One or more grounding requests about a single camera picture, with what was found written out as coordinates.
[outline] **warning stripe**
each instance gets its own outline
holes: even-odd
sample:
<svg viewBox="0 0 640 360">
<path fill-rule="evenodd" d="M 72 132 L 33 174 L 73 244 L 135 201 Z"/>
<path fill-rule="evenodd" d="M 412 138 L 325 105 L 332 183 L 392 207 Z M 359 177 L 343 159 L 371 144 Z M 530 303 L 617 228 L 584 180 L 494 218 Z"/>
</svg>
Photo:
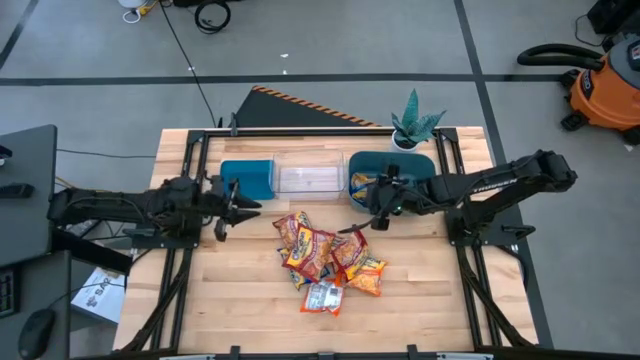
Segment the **warning stripe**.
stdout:
<svg viewBox="0 0 640 360">
<path fill-rule="evenodd" d="M 285 93 L 281 93 L 281 92 L 279 92 L 277 90 L 269 89 L 269 88 L 264 87 L 264 86 L 256 85 L 251 90 L 263 92 L 263 93 L 266 93 L 268 95 L 273 95 L 275 97 L 278 97 L 278 98 L 280 98 L 282 100 L 291 101 L 294 104 L 298 104 L 298 105 L 306 106 L 306 107 L 308 107 L 310 109 L 322 111 L 322 112 L 324 112 L 326 114 L 333 115 L 333 116 L 342 118 L 344 120 L 349 120 L 349 121 L 351 121 L 353 123 L 356 123 L 358 125 L 361 125 L 361 126 L 380 126 L 380 125 L 378 125 L 376 123 L 373 123 L 371 121 L 366 121 L 364 119 L 360 119 L 359 117 L 356 117 L 356 116 L 353 116 L 353 115 L 349 115 L 349 114 L 345 114 L 345 113 L 340 112 L 338 110 L 333 110 L 333 109 L 330 109 L 330 108 L 328 108 L 326 106 L 322 106 L 320 104 L 316 104 L 316 103 L 313 103 L 311 101 L 306 101 L 306 100 L 297 98 L 295 96 L 287 95 Z"/>
</svg>

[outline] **wooden tabletop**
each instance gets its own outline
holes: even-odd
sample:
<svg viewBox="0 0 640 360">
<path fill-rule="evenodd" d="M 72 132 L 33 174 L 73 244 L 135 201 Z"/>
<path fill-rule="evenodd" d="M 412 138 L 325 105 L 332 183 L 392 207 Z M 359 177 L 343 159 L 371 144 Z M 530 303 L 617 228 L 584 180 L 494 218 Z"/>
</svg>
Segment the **wooden tabletop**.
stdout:
<svg viewBox="0 0 640 360">
<path fill-rule="evenodd" d="M 483 129 L 457 130 L 466 171 L 491 167 Z M 163 131 L 152 188 L 180 174 L 187 132 Z M 215 174 L 223 160 L 271 159 L 282 150 L 336 149 L 346 161 L 361 150 L 389 148 L 386 136 L 214 138 L 207 170 Z M 421 144 L 419 152 L 430 157 L 439 170 L 434 141 Z M 314 228 L 336 231 L 364 222 L 370 215 L 354 211 L 346 198 L 279 199 L 263 205 L 260 217 L 228 229 L 225 243 L 216 242 L 212 226 L 202 230 L 189 276 L 181 353 L 228 353 L 232 345 L 240 345 L 243 353 L 403 352 L 408 344 L 416 344 L 419 351 L 473 349 L 456 253 L 447 241 L 442 213 L 393 217 L 384 232 L 365 229 L 372 253 L 389 262 L 382 276 L 382 296 L 347 289 L 336 318 L 299 312 L 306 287 L 298 292 L 281 267 L 276 249 L 282 243 L 271 223 L 303 210 Z M 132 269 L 114 348 L 129 342 L 155 307 L 165 254 L 165 250 L 153 250 Z M 517 261 L 492 247 L 485 247 L 484 255 L 495 302 L 520 333 L 535 342 Z M 488 344 L 484 311 L 476 302 Z M 164 345 L 168 344 L 173 309 L 167 314 Z"/>
</svg>

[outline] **black ramp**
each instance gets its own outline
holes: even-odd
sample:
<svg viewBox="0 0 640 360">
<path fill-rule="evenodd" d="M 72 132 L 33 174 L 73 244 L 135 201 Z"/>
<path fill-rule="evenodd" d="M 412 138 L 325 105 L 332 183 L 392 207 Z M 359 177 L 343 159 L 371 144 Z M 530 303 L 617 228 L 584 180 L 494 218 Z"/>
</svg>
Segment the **black ramp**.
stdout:
<svg viewBox="0 0 640 360">
<path fill-rule="evenodd" d="M 380 126 L 263 86 L 251 89 L 236 120 L 238 127 Z"/>
</svg>

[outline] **vacuum caster wheel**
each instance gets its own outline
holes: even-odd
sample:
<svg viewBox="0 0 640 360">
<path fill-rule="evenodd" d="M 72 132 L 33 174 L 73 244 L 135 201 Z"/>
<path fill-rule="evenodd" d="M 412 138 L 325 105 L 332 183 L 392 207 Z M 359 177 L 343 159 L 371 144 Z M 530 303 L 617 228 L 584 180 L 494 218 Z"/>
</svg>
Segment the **vacuum caster wheel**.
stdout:
<svg viewBox="0 0 640 360">
<path fill-rule="evenodd" d="M 578 76 L 580 76 L 580 71 L 576 69 L 569 70 L 566 73 L 560 75 L 560 84 L 562 85 L 562 87 L 569 90 L 578 79 Z"/>
<path fill-rule="evenodd" d="M 640 126 L 634 126 L 622 132 L 622 138 L 629 145 L 640 145 Z"/>
<path fill-rule="evenodd" d="M 587 117 L 579 112 L 571 113 L 560 121 L 562 128 L 567 131 L 576 131 L 588 123 Z"/>
</svg>

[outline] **orange shop vacuum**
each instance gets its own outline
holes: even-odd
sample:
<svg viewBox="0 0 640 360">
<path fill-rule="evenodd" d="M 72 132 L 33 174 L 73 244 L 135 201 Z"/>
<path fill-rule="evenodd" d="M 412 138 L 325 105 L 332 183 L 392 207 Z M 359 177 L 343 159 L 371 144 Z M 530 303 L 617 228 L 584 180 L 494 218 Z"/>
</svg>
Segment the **orange shop vacuum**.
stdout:
<svg viewBox="0 0 640 360">
<path fill-rule="evenodd" d="M 518 64 L 583 69 L 559 78 L 569 90 L 566 99 L 573 109 L 560 122 L 562 127 L 575 131 L 591 124 L 616 129 L 630 145 L 640 144 L 640 38 L 621 41 L 604 56 L 573 45 L 540 45 L 522 52 Z"/>
</svg>

